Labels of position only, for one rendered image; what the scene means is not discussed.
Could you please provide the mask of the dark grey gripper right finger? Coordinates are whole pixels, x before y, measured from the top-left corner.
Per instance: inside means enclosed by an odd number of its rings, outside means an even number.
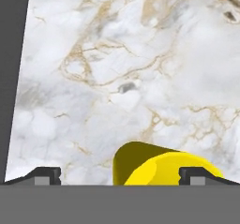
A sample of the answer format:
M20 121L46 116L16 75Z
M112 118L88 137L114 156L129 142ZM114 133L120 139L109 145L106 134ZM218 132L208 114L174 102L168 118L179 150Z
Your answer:
M239 183L222 177L216 177L203 167L181 167L179 169L180 186L239 186Z

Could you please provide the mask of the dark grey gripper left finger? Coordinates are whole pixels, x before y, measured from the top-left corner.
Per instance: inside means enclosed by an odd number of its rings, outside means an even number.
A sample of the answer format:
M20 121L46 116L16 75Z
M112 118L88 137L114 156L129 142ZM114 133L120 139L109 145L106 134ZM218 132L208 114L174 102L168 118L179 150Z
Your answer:
M60 186L60 167L36 167L22 177L6 181L5 186Z

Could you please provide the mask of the yellow cup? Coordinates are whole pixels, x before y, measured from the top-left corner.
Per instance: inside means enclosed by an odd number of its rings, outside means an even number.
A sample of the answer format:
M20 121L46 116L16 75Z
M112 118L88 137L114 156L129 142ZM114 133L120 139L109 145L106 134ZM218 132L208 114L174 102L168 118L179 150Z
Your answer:
M203 157L145 142L128 142L115 153L115 186L178 186L182 167L203 167L216 177L223 174Z

